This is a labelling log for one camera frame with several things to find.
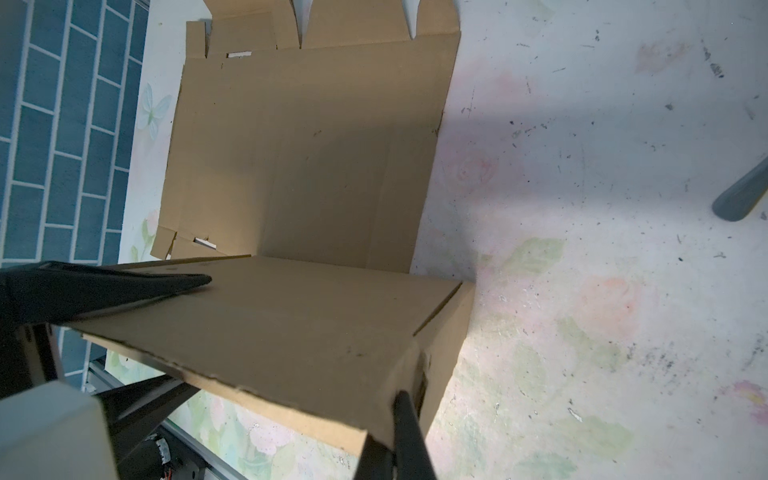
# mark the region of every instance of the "floral wallpaper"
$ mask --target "floral wallpaper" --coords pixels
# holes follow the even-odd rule
[[[123,383],[162,372],[115,352],[107,371]],[[205,391],[169,417],[249,480],[352,478],[357,458]]]

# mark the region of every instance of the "cardboard box lid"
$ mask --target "cardboard box lid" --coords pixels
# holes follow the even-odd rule
[[[137,271],[207,273],[213,281],[68,326],[354,454],[366,431],[392,446],[401,389],[421,407],[426,432],[474,292],[453,280],[267,257]]]
[[[315,0],[302,48],[287,0],[208,5],[208,41],[187,24],[152,255],[200,238],[220,255],[407,272],[458,47],[452,0],[421,1],[414,39],[400,0]]]

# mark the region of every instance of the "cardboard slot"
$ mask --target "cardboard slot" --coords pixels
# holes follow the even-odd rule
[[[216,250],[216,244],[215,243],[211,243],[208,240],[204,240],[202,238],[195,238],[194,242],[195,243],[199,243],[203,247],[208,247],[210,249]]]
[[[242,57],[250,57],[252,51],[232,51],[227,54],[227,58],[242,58]]]

